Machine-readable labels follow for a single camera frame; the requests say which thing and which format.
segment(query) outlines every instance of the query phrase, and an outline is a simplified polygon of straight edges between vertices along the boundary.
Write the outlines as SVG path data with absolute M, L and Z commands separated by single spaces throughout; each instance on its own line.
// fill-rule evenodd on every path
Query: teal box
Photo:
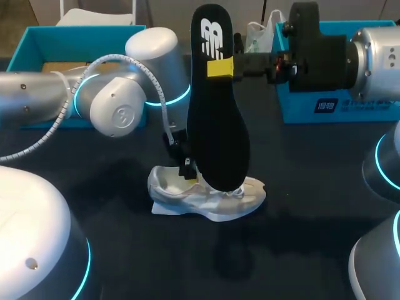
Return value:
M 28 27 L 11 59 L 7 72 L 41 72 L 48 62 L 91 63 L 107 54 L 125 54 L 126 41 L 145 26 Z M 73 117 L 61 128 L 91 128 L 89 121 Z M 49 128 L 46 122 L 30 128 Z M 146 124 L 146 113 L 139 126 Z
M 345 34 L 350 40 L 361 28 L 395 26 L 393 21 L 320 22 L 323 34 Z M 288 50 L 288 39 L 282 35 L 283 23 L 275 27 L 272 52 Z M 400 107 L 388 101 L 361 103 L 353 101 L 346 90 L 331 92 L 289 92 L 289 83 L 276 86 L 285 123 L 336 123 L 398 121 Z M 331 113 L 315 113 L 319 105 L 334 108 Z

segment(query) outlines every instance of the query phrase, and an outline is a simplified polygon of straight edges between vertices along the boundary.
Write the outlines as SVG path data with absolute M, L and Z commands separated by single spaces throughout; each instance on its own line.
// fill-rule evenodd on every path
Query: white plastic bag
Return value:
M 245 53 L 259 53 L 259 52 L 271 52 L 273 48 L 274 40 L 274 27 L 273 26 L 273 14 L 279 13 L 278 22 L 286 21 L 283 13 L 275 9 L 269 15 L 267 27 L 258 24 L 257 22 L 250 22 L 247 24 L 247 37 L 246 37 L 246 49 Z

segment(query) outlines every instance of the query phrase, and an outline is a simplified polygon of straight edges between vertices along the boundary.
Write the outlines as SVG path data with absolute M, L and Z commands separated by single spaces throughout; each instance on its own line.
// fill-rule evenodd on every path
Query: white sneaker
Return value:
M 206 182 L 185 180 L 178 172 L 179 167 L 156 166 L 151 170 L 147 188 L 154 201 L 153 214 L 195 213 L 214 222 L 230 221 L 253 212 L 266 197 L 264 184 L 251 177 L 233 192 L 220 192 Z

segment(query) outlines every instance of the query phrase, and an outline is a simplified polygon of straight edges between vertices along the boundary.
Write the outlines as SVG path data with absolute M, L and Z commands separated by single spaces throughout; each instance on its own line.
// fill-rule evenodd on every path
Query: white robotic arm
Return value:
M 172 144 L 171 128 L 186 127 L 190 90 L 178 39 L 169 29 L 151 28 L 129 39 L 126 52 L 130 56 L 110 54 L 88 67 L 63 73 L 0 73 L 1 126 L 55 119 L 38 142 L 18 153 L 0 157 L 0 162 L 37 149 L 70 116 L 90 120 L 104 135 L 125 136 L 140 123 L 146 102 L 152 112 L 159 114 L 161 110 L 164 130 Z M 121 64 L 108 72 L 96 70 L 107 61 Z M 182 101 L 170 107 L 170 123 L 166 106 L 177 99 Z

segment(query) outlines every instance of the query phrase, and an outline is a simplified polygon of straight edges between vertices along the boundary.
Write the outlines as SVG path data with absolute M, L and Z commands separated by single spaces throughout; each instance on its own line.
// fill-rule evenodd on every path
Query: black insole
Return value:
M 244 181 L 250 141 L 230 77 L 207 77 L 207 62 L 233 55 L 228 12 L 217 4 L 199 7 L 191 25 L 192 91 L 187 138 L 203 178 L 214 189 L 233 191 Z

